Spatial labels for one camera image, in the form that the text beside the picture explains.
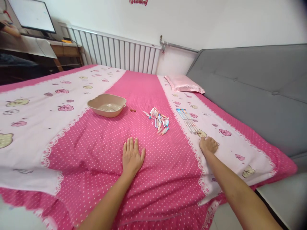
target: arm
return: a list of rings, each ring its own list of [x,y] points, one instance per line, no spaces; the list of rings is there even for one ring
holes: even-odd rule
[[[123,173],[117,182],[109,189],[94,210],[82,222],[78,230],[107,230],[111,229],[113,221],[122,200],[133,181],[136,173],[142,167],[145,158],[145,149],[140,156],[138,151],[138,139],[128,138],[124,143],[122,154]]]
[[[0,22],[2,25],[2,30],[4,32],[7,32],[8,34],[14,36],[14,37],[21,37],[19,30],[16,28],[16,26],[8,24],[8,21]]]
[[[200,148],[242,228],[281,229],[256,193],[214,155],[217,142],[211,137],[202,138]]]

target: desk drawer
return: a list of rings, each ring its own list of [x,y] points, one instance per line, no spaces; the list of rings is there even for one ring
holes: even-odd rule
[[[57,57],[78,57],[78,47],[51,45]]]

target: upholstered headboard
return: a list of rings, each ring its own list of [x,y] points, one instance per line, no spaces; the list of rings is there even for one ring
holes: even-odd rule
[[[307,44],[201,50],[187,76],[307,170]]]

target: wall decal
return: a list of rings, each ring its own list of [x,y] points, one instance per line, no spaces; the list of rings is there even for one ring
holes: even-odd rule
[[[137,4],[143,4],[145,6],[147,6],[147,3],[148,3],[148,0],[129,0],[130,4],[134,4],[134,3],[137,3]]]

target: white wall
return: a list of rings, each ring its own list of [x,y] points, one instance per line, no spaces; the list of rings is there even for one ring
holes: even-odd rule
[[[193,49],[307,42],[301,0],[44,0],[58,21],[159,44],[163,39]],[[167,48],[157,73],[185,74],[196,54]]]

